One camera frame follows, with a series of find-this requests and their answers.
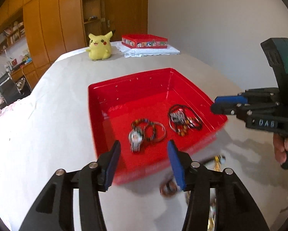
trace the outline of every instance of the folded white cloth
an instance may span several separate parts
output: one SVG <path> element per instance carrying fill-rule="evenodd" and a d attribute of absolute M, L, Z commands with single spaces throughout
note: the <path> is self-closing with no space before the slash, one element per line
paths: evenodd
<path fill-rule="evenodd" d="M 177 55 L 180 53 L 176 48 L 168 45 L 166 49 L 131 49 L 122 44 L 121 41 L 111 42 L 112 46 L 124 53 L 125 57 L 141 57 L 145 55 Z"/>

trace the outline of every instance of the bed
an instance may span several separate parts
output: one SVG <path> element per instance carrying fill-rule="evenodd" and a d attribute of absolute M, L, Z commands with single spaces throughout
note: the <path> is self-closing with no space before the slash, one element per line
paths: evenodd
<path fill-rule="evenodd" d="M 32 94 L 0 117 L 0 217 L 13 231 L 19 229 L 57 169 L 75 171 L 97 159 L 87 106 L 90 84 L 172 67 L 211 98 L 241 91 L 218 71 L 186 54 L 125 58 L 114 48 L 108 60 L 92 62 L 84 50 L 59 58 Z M 193 159 L 220 152 L 226 155 L 226 166 L 245 183 L 271 226 L 286 207 L 288 196 L 288 172 L 274 161 L 272 135 L 247 130 L 243 122 L 230 117 L 217 140 Z M 181 230 L 187 209 L 184 195 L 167 200 L 158 189 L 169 171 L 113 185 L 100 194 L 108 230 Z M 79 231 L 77 198 L 75 193 L 74 224 Z"/>

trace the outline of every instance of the red plastic box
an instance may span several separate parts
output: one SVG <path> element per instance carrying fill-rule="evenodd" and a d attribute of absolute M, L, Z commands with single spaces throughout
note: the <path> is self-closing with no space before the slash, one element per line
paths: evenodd
<path fill-rule="evenodd" d="M 167 38 L 154 35 L 122 35 L 122 44 L 132 49 L 166 49 Z"/>
<path fill-rule="evenodd" d="M 213 101 L 190 80 L 172 68 L 127 75 L 88 87 L 89 112 L 96 154 L 109 151 L 115 140 L 121 143 L 121 157 L 114 183 L 126 183 L 169 166 L 166 146 L 173 139 L 179 150 L 193 154 L 215 139 L 227 117 L 210 111 Z M 176 104 L 191 107 L 202 119 L 202 130 L 190 129 L 178 136 L 169 126 L 169 108 Z M 161 122 L 166 138 L 143 143 L 141 152 L 131 152 L 128 134 L 138 118 Z"/>

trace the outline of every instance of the yellow plush toy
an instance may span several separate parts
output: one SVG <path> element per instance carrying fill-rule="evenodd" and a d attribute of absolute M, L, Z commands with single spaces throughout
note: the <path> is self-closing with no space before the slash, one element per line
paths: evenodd
<path fill-rule="evenodd" d="M 110 38 L 113 36 L 115 30 L 110 31 L 104 36 L 94 36 L 93 34 L 89 34 L 90 38 L 90 46 L 86 51 L 89 52 L 88 56 L 93 61 L 100 59 L 107 59 L 111 56 L 111 44 Z"/>

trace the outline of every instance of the blue gripper pad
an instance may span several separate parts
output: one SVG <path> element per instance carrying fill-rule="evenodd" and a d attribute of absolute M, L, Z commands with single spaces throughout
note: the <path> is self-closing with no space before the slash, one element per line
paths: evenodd
<path fill-rule="evenodd" d="M 172 166 L 176 183 L 183 190 L 186 187 L 185 169 L 182 163 L 180 162 L 179 151 L 173 140 L 170 140 L 167 143 L 167 155 L 169 157 Z"/>
<path fill-rule="evenodd" d="M 101 163 L 101 167 L 102 170 L 104 169 L 104 171 L 102 171 L 102 173 L 104 174 L 104 188 L 105 190 L 108 190 L 108 188 L 112 185 L 113 182 L 113 178 L 114 178 L 114 174 L 116 171 L 116 167 L 117 167 L 117 163 L 119 160 L 119 157 L 121 155 L 121 144 L 119 141 L 115 141 L 111 151 L 107 152 L 105 154 L 102 154 L 99 159 L 98 159 L 98 164 L 99 164 L 99 160 L 100 158 L 106 155 L 108 159 L 105 159 L 102 163 Z"/>
<path fill-rule="evenodd" d="M 241 103 L 241 104 L 247 104 L 248 99 L 246 97 L 243 97 L 241 95 L 233 95 L 233 96 L 218 96 L 214 102 L 221 103 L 221 102 L 228 102 L 228 103 Z"/>

